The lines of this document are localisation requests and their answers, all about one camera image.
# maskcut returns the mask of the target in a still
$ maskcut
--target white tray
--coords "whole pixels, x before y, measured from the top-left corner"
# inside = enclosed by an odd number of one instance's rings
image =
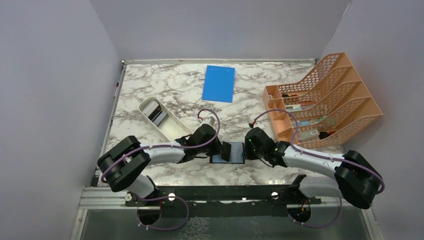
[[[168,117],[163,120],[163,122],[157,127],[150,119],[144,115],[142,109],[150,102],[156,101],[159,103],[160,108],[163,112],[168,114]],[[189,134],[193,134],[193,131],[188,128],[182,121],[178,119],[161,101],[159,101],[156,97],[151,96],[146,98],[144,101],[138,105],[138,110],[140,111],[143,118],[154,127],[158,133],[160,133],[164,138],[168,141],[174,141],[175,139],[179,139],[182,136],[186,136]]]

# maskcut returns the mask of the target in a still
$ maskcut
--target perforated plastic organizer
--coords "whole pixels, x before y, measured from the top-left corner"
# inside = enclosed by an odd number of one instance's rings
[[[295,137],[293,142],[307,149],[343,145],[383,115],[344,52],[326,55],[297,83],[266,86],[262,99],[267,110],[302,106],[290,112],[299,122],[309,122],[299,124],[299,133],[332,133],[324,139]],[[294,120],[278,111],[269,112],[268,119],[275,138],[289,141]]]
[[[163,122],[158,126],[156,126],[146,115],[143,114],[142,109],[144,109],[150,101],[156,101],[161,110],[168,114],[168,117],[163,120]],[[193,131],[187,127],[182,121],[178,119],[159,99],[154,96],[146,98],[144,101],[138,105],[138,110],[143,118],[157,130],[159,134],[161,134],[168,141],[174,141],[175,139],[179,139],[182,136],[186,136],[189,134],[193,134]]]

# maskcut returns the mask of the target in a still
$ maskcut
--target marble tabletop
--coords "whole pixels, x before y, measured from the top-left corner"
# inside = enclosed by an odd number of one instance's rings
[[[129,135],[145,143],[167,142],[143,119],[138,110],[139,104],[148,97],[158,98],[193,131],[199,126],[196,117],[199,109],[210,108],[216,111],[221,121],[219,139],[244,142],[244,136],[250,129],[248,123],[265,110],[262,102],[265,86],[298,82],[314,67],[312,62],[209,64],[235,68],[233,102],[225,103],[202,100],[207,65],[129,64],[106,150]],[[273,136],[266,115],[255,126]],[[341,148],[325,147],[319,151],[341,153]],[[318,173],[304,169],[281,166],[271,168],[259,160],[246,160],[245,164],[210,164],[209,159],[152,165],[142,174],[150,176],[158,186],[275,185],[290,184],[299,174],[319,176]],[[105,183],[99,181],[98,186],[105,186]]]

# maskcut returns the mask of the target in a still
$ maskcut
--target marble table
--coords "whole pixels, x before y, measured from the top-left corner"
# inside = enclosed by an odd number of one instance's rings
[[[167,142],[140,115],[138,106],[148,97],[161,100],[193,131],[199,126],[196,117],[198,110],[210,108],[216,111],[221,121],[219,139],[244,142],[244,136],[250,129],[248,123],[265,110],[262,102],[265,86],[298,82],[314,67],[312,61],[209,65],[235,68],[232,103],[202,100],[206,63],[129,64],[106,150],[129,135],[136,136],[140,142]],[[266,115],[255,126],[273,136]],[[319,151],[341,153],[341,148],[326,147]],[[290,184],[299,174],[319,176],[318,173],[298,168],[271,168],[259,160],[246,160],[245,164],[210,164],[209,159],[194,159],[183,164],[152,165],[142,174],[150,176],[158,186],[276,185]],[[98,186],[105,184],[99,181]]]

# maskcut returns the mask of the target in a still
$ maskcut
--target teal object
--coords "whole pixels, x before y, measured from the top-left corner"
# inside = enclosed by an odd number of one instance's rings
[[[201,99],[232,103],[235,78],[236,69],[234,67],[208,65]]]

